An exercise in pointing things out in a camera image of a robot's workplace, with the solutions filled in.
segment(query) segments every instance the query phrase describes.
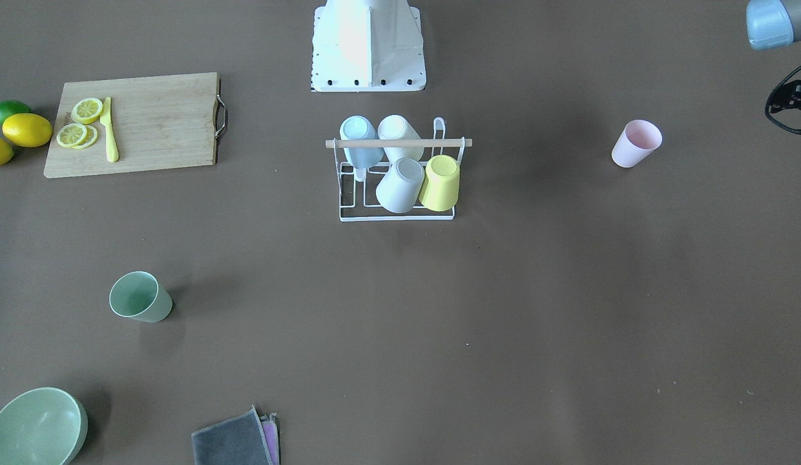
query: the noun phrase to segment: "mint green bowl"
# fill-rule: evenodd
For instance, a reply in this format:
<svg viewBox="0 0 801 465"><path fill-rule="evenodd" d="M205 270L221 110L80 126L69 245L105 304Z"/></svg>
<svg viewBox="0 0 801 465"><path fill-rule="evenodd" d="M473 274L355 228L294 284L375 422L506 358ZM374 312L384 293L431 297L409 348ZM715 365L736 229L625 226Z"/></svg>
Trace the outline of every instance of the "mint green bowl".
<svg viewBox="0 0 801 465"><path fill-rule="evenodd" d="M0 464L65 465L88 431L85 408L54 387L27 391L0 411Z"/></svg>

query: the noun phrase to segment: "dish rack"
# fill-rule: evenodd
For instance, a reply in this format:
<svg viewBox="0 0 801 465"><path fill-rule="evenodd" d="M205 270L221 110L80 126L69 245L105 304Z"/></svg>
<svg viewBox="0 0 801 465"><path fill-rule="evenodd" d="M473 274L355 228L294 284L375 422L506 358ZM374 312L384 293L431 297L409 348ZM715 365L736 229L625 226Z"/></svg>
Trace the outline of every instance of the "dish rack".
<svg viewBox="0 0 801 465"><path fill-rule="evenodd" d="M377 202L375 189L377 184L389 171L389 162L380 161L374 167L367 170L366 179L359 182L354 177L354 167L346 161L346 157L338 155L338 149L359 148L359 147L431 147L429 157L422 158L421 165L426 167L435 155L442 154L444 148L455 148L457 164L461 165L463 151L466 147L472 147L472 139L447 139L446 122L444 118L434 118L432 121L433 136L431 139L399 139L399 140L361 140L361 141L341 141L332 139L326 141L326 148L332 149L335 153L335 171L338 176L338 212L340 221L344 223L356 221L408 221L408 220L453 220L455 218L455 207L444 212L433 212L421 205L419 201L406 214L393 214L384 209Z"/></svg>

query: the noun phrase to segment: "cutting board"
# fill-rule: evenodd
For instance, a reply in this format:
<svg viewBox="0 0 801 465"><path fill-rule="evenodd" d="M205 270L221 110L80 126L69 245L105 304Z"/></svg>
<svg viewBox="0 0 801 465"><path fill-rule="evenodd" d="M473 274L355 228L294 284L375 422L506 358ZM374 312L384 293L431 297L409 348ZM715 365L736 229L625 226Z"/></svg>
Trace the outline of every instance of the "cutting board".
<svg viewBox="0 0 801 465"><path fill-rule="evenodd" d="M214 165L217 140L217 73L132 77L66 83L44 176L63 178ZM64 148L56 134L73 123L70 111L82 98L111 97L111 116L120 160L108 162L105 127L98 120L99 140L85 149Z"/></svg>

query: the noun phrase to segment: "yellow knife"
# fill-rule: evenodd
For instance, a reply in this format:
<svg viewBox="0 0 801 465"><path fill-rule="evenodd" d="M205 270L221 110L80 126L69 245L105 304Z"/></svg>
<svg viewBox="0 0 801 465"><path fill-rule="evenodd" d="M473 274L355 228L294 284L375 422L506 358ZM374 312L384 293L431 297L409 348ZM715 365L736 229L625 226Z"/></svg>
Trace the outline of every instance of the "yellow knife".
<svg viewBox="0 0 801 465"><path fill-rule="evenodd" d="M105 97L105 102L102 103L102 116L99 117L99 122L105 127L105 153L108 155L108 161L113 163L120 158L120 150L116 147L114 124L110 120L110 97Z"/></svg>

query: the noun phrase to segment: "pink cup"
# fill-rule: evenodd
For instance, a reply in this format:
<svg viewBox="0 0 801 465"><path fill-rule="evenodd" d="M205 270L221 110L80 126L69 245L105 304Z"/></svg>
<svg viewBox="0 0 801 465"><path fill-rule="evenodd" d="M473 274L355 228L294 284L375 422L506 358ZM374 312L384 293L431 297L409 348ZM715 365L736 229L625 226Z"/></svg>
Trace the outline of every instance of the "pink cup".
<svg viewBox="0 0 801 465"><path fill-rule="evenodd" d="M655 124L643 119L634 119L622 130L613 147L613 161L622 168L633 168L645 156L661 145L661 131Z"/></svg>

